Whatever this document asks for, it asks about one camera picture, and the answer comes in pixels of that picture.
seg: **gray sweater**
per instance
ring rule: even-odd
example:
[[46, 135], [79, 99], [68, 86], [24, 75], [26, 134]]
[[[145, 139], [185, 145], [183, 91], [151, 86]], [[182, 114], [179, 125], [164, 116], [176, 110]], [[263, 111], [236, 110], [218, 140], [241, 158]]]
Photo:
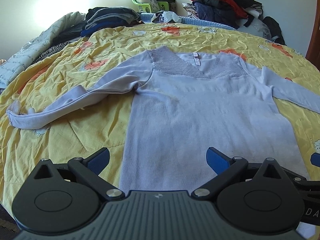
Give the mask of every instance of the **gray sweater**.
[[175, 54], [146, 50], [108, 71], [93, 87], [78, 85], [43, 112], [7, 114], [13, 126], [39, 129], [108, 94], [135, 90], [126, 135], [120, 188], [188, 190], [216, 176], [206, 163], [215, 147], [249, 162], [275, 158], [308, 177], [290, 122], [272, 97], [320, 113], [320, 97], [233, 54]]

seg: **bed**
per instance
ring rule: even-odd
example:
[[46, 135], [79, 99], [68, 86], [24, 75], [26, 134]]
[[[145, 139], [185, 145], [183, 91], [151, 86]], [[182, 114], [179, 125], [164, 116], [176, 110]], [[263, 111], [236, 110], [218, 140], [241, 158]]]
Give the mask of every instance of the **bed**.
[[[41, 158], [65, 163], [107, 147], [110, 163], [100, 176], [118, 186], [133, 92], [109, 95], [100, 103], [65, 115], [39, 130], [12, 127], [5, 114], [7, 107], [19, 99], [21, 112], [31, 107], [39, 112], [72, 87], [91, 87], [124, 60], [162, 45], [174, 52], [237, 54], [320, 95], [320, 73], [303, 56], [247, 33], [214, 26], [153, 23], [100, 30], [31, 65], [0, 96], [0, 202], [11, 215], [15, 195]], [[320, 152], [320, 115], [287, 101], [275, 102], [294, 128], [311, 179], [320, 180], [320, 168], [310, 163], [310, 156]]]

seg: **green basket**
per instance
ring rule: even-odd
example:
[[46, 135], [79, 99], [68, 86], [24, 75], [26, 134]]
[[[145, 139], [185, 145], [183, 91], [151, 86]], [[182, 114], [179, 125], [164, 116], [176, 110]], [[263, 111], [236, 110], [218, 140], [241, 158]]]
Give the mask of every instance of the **green basket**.
[[[136, 0], [132, 0], [132, 2], [138, 6], [140, 12], [152, 13], [151, 6], [149, 3], [137, 3]], [[158, 2], [160, 11], [169, 11], [169, 3], [168, 2]]]

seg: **striped cloth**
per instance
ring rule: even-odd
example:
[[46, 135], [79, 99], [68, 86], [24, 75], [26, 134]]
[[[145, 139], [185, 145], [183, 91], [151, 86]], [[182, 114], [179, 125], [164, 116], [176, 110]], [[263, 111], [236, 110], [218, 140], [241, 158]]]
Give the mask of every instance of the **striped cloth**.
[[58, 45], [50, 47], [45, 52], [43, 52], [39, 57], [37, 57], [33, 61], [32, 65], [37, 63], [37, 62], [39, 62], [39, 61], [41, 61], [41, 60], [44, 60], [46, 57], [49, 57], [49, 56], [61, 51], [65, 46], [67, 46], [70, 43], [72, 43], [72, 42], [71, 41], [67, 41], [67, 42], [63, 42], [63, 43], [60, 43]]

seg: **plaid fabric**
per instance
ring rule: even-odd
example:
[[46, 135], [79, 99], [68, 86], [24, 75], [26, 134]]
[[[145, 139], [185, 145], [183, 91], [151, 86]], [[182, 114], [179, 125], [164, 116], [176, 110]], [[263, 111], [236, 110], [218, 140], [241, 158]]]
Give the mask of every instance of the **plaid fabric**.
[[199, 19], [196, 11], [196, 7], [191, 3], [182, 3], [183, 8], [187, 11], [188, 17], [193, 19]]

